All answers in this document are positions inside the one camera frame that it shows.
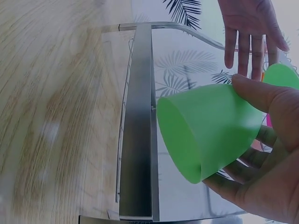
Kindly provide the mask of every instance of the wood grain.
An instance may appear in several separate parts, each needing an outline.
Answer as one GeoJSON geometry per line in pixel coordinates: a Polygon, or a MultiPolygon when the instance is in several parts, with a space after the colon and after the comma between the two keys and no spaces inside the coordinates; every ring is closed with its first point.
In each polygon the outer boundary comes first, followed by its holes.
{"type": "Polygon", "coordinates": [[[125,73],[111,75],[101,26],[130,16],[129,0],[0,1],[1,224],[118,211],[125,73]]]}

